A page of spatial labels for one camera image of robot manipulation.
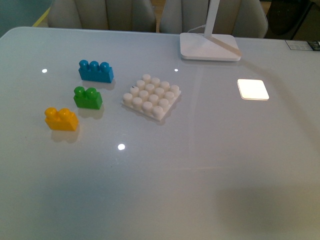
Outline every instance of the chair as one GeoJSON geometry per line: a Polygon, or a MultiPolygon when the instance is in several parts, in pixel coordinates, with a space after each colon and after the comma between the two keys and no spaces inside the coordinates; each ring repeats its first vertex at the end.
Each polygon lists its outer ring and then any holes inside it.
{"type": "Polygon", "coordinates": [[[53,0],[48,26],[155,32],[156,17],[150,0],[53,0]]]}
{"type": "MultiPolygon", "coordinates": [[[[181,34],[205,25],[208,8],[209,0],[166,0],[159,31],[181,34]]],[[[267,30],[268,21],[259,0],[220,0],[212,33],[263,38],[267,30]]],[[[204,28],[192,32],[203,33],[204,28]]]]}

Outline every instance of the green lego brick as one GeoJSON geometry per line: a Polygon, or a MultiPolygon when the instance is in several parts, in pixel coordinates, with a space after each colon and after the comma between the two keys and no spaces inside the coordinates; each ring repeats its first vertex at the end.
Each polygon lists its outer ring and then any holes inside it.
{"type": "Polygon", "coordinates": [[[74,94],[73,99],[78,108],[99,110],[102,105],[101,94],[94,87],[85,90],[83,86],[77,86],[74,94]]]}

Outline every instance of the lego stud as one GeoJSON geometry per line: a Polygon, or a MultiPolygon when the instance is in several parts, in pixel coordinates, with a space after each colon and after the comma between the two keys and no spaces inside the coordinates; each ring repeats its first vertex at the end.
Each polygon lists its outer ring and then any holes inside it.
{"type": "Polygon", "coordinates": [[[145,102],[148,100],[148,97],[149,97],[149,93],[146,91],[146,90],[142,90],[139,92],[139,98],[142,99],[142,102],[145,102]]]}
{"type": "Polygon", "coordinates": [[[152,109],[152,115],[156,118],[156,119],[160,119],[162,117],[164,110],[162,107],[160,106],[155,106],[152,109]]]}
{"type": "Polygon", "coordinates": [[[54,107],[49,107],[44,112],[47,119],[54,120],[57,118],[57,109],[54,107]]]}
{"type": "Polygon", "coordinates": [[[175,94],[172,92],[172,91],[167,91],[165,94],[164,94],[164,98],[165,99],[168,99],[169,103],[172,104],[172,102],[174,101],[174,97],[175,97],[175,94]]]}
{"type": "Polygon", "coordinates": [[[151,84],[154,85],[154,88],[158,88],[160,86],[160,79],[157,77],[153,77],[151,79],[151,84]]]}
{"type": "Polygon", "coordinates": [[[76,96],[78,96],[79,98],[83,98],[85,96],[85,88],[83,86],[77,86],[75,89],[74,89],[74,94],[76,96]]]}
{"type": "Polygon", "coordinates": [[[122,97],[124,105],[130,106],[132,102],[133,96],[131,93],[125,93],[122,97]]]}
{"type": "Polygon", "coordinates": [[[149,95],[154,94],[155,86],[153,84],[148,83],[147,85],[145,85],[144,90],[146,90],[149,93],[149,95]]]}
{"type": "Polygon", "coordinates": [[[143,80],[136,81],[136,86],[139,88],[140,91],[145,89],[145,85],[146,83],[143,80]]]}
{"type": "Polygon", "coordinates": [[[153,108],[153,105],[152,105],[152,103],[149,102],[149,101],[145,101],[145,102],[142,104],[142,111],[143,111],[145,114],[150,115],[150,114],[151,114],[151,111],[152,111],[152,108],[153,108]]]}
{"type": "Polygon", "coordinates": [[[80,69],[83,70],[83,71],[88,71],[90,68],[89,68],[89,63],[87,60],[81,60],[79,62],[79,66],[80,66],[80,69]]]}
{"type": "Polygon", "coordinates": [[[94,87],[89,87],[85,91],[85,95],[88,97],[88,99],[96,99],[97,98],[97,90],[94,87]]]}
{"type": "Polygon", "coordinates": [[[110,71],[110,66],[109,66],[109,63],[107,63],[107,62],[102,62],[101,64],[100,64],[100,70],[101,70],[101,72],[103,72],[103,73],[109,73],[109,71],[110,71]]]}
{"type": "Polygon", "coordinates": [[[154,90],[154,94],[157,95],[159,97],[159,99],[162,99],[165,95],[165,90],[161,87],[157,87],[155,90],[154,90]]]}
{"type": "Polygon", "coordinates": [[[151,82],[151,76],[149,74],[142,75],[142,80],[145,82],[145,84],[149,84],[151,82]]]}
{"type": "Polygon", "coordinates": [[[58,115],[63,121],[68,121],[70,119],[70,117],[71,117],[71,113],[70,113],[70,110],[68,108],[62,108],[58,112],[58,115]]]}
{"type": "Polygon", "coordinates": [[[100,70],[99,63],[97,61],[90,62],[89,67],[90,67],[92,72],[99,72],[99,70],[100,70]]]}
{"type": "Polygon", "coordinates": [[[167,81],[162,81],[160,83],[160,88],[163,88],[163,90],[167,92],[170,88],[170,84],[167,81]]]}
{"type": "Polygon", "coordinates": [[[179,87],[177,85],[172,85],[170,87],[169,91],[173,92],[175,97],[177,97],[179,95],[179,87]]]}
{"type": "Polygon", "coordinates": [[[160,99],[158,105],[163,108],[163,111],[168,111],[169,109],[169,101],[168,99],[162,98],[160,99]]]}
{"type": "Polygon", "coordinates": [[[149,96],[149,98],[148,98],[148,101],[149,101],[150,103],[152,103],[152,105],[155,107],[155,106],[157,106],[157,104],[158,104],[159,97],[158,97],[157,95],[155,95],[155,94],[151,94],[151,95],[149,96]]]}
{"type": "Polygon", "coordinates": [[[132,106],[137,109],[137,110],[141,110],[142,107],[142,99],[140,97],[135,97],[132,100],[132,106]]]}
{"type": "Polygon", "coordinates": [[[130,88],[130,93],[132,94],[132,97],[138,97],[139,94],[139,88],[137,86],[132,86],[130,88]]]}

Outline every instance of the white table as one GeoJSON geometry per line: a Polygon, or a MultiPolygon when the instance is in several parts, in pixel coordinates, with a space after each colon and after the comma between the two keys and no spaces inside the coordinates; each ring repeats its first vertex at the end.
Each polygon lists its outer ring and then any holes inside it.
{"type": "Polygon", "coordinates": [[[239,62],[202,62],[182,60],[174,34],[4,35],[0,239],[320,239],[320,53],[236,41],[239,62]],[[82,59],[109,62],[114,82],[82,81],[82,59]],[[182,91],[164,122],[121,105],[145,73],[182,91]],[[243,78],[269,100],[242,99],[243,78]],[[103,108],[78,109],[77,86],[103,108]],[[78,130],[50,130],[51,106],[75,112],[78,130]]]}

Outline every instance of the lamp base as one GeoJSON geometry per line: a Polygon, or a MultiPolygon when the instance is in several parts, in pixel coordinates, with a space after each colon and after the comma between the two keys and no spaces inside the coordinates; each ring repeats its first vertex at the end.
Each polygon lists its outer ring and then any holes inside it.
{"type": "Polygon", "coordinates": [[[239,61],[241,52],[231,35],[212,34],[209,39],[198,33],[180,34],[180,51],[184,59],[239,61]]]}

